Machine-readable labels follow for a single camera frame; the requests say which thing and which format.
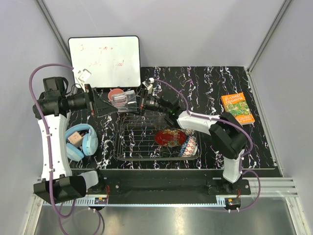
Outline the red floral plate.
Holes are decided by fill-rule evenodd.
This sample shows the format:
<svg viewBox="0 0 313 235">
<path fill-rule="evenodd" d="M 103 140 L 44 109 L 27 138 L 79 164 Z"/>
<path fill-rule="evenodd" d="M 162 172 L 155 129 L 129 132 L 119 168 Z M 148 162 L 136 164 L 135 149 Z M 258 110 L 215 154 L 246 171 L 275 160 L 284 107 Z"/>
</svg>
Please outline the red floral plate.
<svg viewBox="0 0 313 235">
<path fill-rule="evenodd" d="M 155 142 L 166 147 L 180 146 L 186 139 L 187 135 L 178 129 L 164 129 L 155 135 Z"/>
</svg>

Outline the light blue headphones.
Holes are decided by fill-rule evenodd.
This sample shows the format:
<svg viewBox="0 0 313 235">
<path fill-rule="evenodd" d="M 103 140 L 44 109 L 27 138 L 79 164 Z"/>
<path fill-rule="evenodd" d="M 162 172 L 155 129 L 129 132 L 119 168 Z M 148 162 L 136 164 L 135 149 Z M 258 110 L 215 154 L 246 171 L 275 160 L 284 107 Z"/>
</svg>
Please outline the light blue headphones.
<svg viewBox="0 0 313 235">
<path fill-rule="evenodd" d="M 66 140 L 68 140 L 68 138 L 75 132 L 86 131 L 86 130 L 88 130 L 88 133 L 86 133 L 83 136 L 82 150 L 80 150 L 78 147 L 75 147 L 73 144 L 69 142 L 66 144 L 67 157 L 72 161 L 79 162 L 84 157 L 93 155 L 98 148 L 97 133 L 91 125 L 86 124 L 86 123 L 78 124 L 73 127 L 70 127 L 65 132 L 65 138 Z"/>
</svg>

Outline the blue and red patterned bowl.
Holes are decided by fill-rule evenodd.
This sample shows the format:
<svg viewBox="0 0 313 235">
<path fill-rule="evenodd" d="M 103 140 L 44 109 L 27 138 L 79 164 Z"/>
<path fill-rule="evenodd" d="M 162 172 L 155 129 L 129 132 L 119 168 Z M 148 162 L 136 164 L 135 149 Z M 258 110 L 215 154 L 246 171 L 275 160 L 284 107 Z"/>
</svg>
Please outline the blue and red patterned bowl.
<svg viewBox="0 0 313 235">
<path fill-rule="evenodd" d="M 196 154 L 198 145 L 192 136 L 187 136 L 186 141 L 181 146 L 179 157 L 192 157 Z"/>
</svg>

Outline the white dry-erase board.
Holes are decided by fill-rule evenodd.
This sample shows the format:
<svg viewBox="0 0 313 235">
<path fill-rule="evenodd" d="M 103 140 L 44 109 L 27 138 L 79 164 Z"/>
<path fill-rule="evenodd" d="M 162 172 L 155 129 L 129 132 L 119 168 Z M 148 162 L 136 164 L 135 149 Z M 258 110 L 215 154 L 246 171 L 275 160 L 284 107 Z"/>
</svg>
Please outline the white dry-erase board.
<svg viewBox="0 0 313 235">
<path fill-rule="evenodd" d="M 73 69 L 87 69 L 93 88 L 128 88 L 141 84 L 139 38 L 72 37 L 68 40 Z"/>
</svg>

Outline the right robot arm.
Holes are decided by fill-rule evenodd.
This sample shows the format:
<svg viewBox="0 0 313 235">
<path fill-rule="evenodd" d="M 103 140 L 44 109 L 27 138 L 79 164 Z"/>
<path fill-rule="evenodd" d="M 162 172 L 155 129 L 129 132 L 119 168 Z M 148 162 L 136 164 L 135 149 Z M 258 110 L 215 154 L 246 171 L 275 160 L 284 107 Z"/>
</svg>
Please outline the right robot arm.
<svg viewBox="0 0 313 235">
<path fill-rule="evenodd" d="M 224 157 L 224 192 L 233 194 L 239 189 L 245 147 L 251 139 L 231 113 L 224 112 L 220 116 L 194 113 L 187 107 L 182 108 L 177 97 L 154 97 L 147 89 L 135 94 L 127 106 L 134 106 L 132 113 L 137 115 L 144 115 L 146 111 L 163 113 L 164 121 L 170 127 L 191 129 L 211 136 L 215 147 Z"/>
</svg>

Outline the orange paperback book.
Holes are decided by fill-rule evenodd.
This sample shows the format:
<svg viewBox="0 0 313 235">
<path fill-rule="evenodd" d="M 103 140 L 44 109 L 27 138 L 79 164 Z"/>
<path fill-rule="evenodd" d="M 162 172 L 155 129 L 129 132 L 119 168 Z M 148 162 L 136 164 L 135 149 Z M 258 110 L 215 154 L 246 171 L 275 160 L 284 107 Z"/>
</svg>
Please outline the orange paperback book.
<svg viewBox="0 0 313 235">
<path fill-rule="evenodd" d="M 255 122 L 243 93 L 223 95 L 221 101 L 224 110 L 231 113 L 241 125 Z"/>
</svg>

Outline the black wire dish rack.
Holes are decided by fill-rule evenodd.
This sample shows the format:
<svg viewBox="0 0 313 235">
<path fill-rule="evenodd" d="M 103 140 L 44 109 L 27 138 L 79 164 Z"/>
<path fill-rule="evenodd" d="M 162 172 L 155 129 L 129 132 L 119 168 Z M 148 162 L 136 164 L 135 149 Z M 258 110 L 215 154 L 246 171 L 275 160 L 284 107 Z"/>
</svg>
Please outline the black wire dish rack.
<svg viewBox="0 0 313 235">
<path fill-rule="evenodd" d="M 183 161 L 201 156 L 197 131 L 167 126 L 164 115 L 123 117 L 115 138 L 114 157 L 120 161 Z"/>
</svg>

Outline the clear plastic tumbler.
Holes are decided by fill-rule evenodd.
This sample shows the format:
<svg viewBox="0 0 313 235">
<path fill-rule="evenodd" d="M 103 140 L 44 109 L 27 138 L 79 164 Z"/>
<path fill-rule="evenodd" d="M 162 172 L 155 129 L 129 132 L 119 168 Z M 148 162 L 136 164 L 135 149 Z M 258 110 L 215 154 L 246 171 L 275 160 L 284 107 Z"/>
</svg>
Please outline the clear plastic tumbler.
<svg viewBox="0 0 313 235">
<path fill-rule="evenodd" d="M 126 112 L 125 106 L 130 101 L 136 101 L 135 91 L 127 91 L 121 94 L 116 94 L 112 97 L 112 105 L 118 109 L 118 112 Z"/>
</svg>

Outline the brown patterned bowl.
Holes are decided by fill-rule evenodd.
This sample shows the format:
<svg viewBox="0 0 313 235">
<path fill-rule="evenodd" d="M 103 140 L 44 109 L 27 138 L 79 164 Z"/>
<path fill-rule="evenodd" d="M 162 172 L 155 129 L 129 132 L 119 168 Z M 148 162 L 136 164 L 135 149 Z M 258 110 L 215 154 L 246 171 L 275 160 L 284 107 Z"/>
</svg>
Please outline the brown patterned bowl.
<svg viewBox="0 0 313 235">
<path fill-rule="evenodd" d="M 190 136 L 190 135 L 193 135 L 194 134 L 194 130 L 192 130 L 192 129 L 181 129 L 181 131 L 183 132 L 183 133 L 185 133 L 187 136 Z"/>
</svg>

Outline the pink power adapter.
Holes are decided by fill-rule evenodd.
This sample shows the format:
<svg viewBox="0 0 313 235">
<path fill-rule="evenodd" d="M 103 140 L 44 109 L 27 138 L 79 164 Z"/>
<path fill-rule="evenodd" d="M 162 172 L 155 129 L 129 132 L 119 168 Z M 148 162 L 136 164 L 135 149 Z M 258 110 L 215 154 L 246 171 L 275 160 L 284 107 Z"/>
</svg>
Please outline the pink power adapter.
<svg viewBox="0 0 313 235">
<path fill-rule="evenodd" d="M 69 143 L 78 148 L 82 145 L 83 137 L 80 135 L 79 132 L 74 132 L 72 135 L 68 137 L 68 141 Z"/>
</svg>

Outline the clear glass plate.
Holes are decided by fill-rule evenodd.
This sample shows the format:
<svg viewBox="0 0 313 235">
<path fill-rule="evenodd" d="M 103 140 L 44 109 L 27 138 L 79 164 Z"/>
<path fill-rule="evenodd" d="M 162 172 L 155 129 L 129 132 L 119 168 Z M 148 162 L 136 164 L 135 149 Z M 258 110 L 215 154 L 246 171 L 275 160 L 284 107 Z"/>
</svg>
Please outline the clear glass plate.
<svg viewBox="0 0 313 235">
<path fill-rule="evenodd" d="M 157 130 L 163 130 L 169 127 L 168 123 L 165 120 L 166 115 L 160 115 L 159 117 L 157 117 L 154 122 L 153 122 L 153 126 L 157 129 Z"/>
</svg>

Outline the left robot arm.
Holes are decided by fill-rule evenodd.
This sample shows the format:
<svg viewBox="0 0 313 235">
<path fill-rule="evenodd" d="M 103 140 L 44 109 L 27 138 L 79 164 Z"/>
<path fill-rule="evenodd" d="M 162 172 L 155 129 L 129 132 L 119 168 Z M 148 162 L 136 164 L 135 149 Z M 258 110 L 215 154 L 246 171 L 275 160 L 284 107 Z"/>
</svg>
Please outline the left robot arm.
<svg viewBox="0 0 313 235">
<path fill-rule="evenodd" d="M 73 95 L 66 95 L 68 81 L 63 77 L 45 78 L 43 84 L 45 90 L 33 106 L 41 130 L 44 158 L 41 182 L 34 184 L 34 193 L 49 204 L 85 197 L 89 189 L 102 193 L 106 182 L 98 170 L 72 174 L 67 157 L 67 114 L 86 110 L 91 116 L 101 118 L 117 109 L 89 84 L 85 85 L 84 93 Z"/>
</svg>

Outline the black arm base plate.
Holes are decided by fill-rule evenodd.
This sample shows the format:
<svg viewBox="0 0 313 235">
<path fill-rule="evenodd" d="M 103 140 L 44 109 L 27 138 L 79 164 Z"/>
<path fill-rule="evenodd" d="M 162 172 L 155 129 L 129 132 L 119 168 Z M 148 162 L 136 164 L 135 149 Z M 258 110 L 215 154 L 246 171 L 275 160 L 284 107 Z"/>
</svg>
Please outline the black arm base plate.
<svg viewBox="0 0 313 235">
<path fill-rule="evenodd" d="M 111 194 L 147 191 L 199 191 L 215 195 L 250 195 L 248 180 L 229 183 L 216 169 L 98 169 Z"/>
</svg>

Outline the pink plastic cup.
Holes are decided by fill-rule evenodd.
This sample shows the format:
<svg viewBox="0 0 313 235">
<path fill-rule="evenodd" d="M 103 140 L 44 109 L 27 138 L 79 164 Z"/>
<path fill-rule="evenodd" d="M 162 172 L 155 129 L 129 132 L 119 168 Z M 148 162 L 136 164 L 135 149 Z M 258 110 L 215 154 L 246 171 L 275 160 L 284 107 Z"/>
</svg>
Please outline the pink plastic cup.
<svg viewBox="0 0 313 235">
<path fill-rule="evenodd" d="M 108 98 L 109 100 L 112 100 L 112 97 L 116 94 L 121 94 L 123 93 L 124 91 L 120 88 L 115 88 L 115 89 L 112 89 L 109 93 L 108 93 Z"/>
</svg>

